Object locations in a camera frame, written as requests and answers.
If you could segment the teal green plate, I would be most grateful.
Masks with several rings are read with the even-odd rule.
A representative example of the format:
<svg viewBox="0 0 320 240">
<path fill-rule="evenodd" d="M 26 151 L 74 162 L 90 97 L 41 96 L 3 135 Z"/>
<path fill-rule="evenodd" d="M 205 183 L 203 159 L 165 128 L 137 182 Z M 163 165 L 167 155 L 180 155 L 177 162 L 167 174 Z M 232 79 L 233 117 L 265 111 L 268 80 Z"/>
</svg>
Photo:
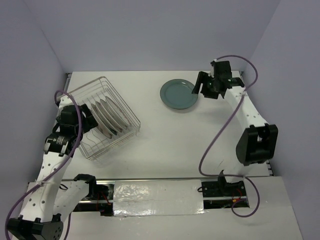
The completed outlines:
<svg viewBox="0 0 320 240">
<path fill-rule="evenodd" d="M 192 94 L 194 87 L 193 83 L 185 79 L 169 80 L 160 89 L 160 99 L 174 110 L 191 108 L 198 100 L 198 95 Z"/>
</svg>

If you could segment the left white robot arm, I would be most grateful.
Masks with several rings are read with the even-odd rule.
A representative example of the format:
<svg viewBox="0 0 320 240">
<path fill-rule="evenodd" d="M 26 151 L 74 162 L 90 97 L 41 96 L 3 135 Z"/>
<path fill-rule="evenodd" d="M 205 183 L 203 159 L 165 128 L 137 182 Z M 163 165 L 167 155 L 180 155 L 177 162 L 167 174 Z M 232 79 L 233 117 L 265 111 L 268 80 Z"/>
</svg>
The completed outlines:
<svg viewBox="0 0 320 240">
<path fill-rule="evenodd" d="M 75 149 L 83 135 L 98 123 L 86 104 L 67 105 L 56 118 L 52 133 L 45 139 L 43 161 L 36 184 L 26 192 L 25 206 L 18 217 L 8 217 L 5 229 L 19 240 L 59 240 L 64 221 L 80 200 L 98 194 L 96 178 L 79 173 L 70 187 L 57 196 Z"/>
</svg>

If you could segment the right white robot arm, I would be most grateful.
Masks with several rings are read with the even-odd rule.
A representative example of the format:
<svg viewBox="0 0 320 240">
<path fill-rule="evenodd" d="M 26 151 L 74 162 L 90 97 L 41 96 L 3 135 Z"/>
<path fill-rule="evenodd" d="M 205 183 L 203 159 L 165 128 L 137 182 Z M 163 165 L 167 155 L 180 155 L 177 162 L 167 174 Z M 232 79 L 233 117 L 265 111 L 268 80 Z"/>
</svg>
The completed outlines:
<svg viewBox="0 0 320 240">
<path fill-rule="evenodd" d="M 240 77 L 234 77 L 227 59 L 226 55 L 218 57 L 210 63 L 209 73 L 199 72 L 192 93 L 202 94 L 209 99 L 222 97 L 231 106 L 231 116 L 209 146 L 212 147 L 232 119 L 237 118 L 242 134 L 235 147 L 235 154 L 238 162 L 247 169 L 273 158 L 279 130 L 258 112 L 248 95 L 248 90 L 253 85 L 245 85 Z"/>
</svg>

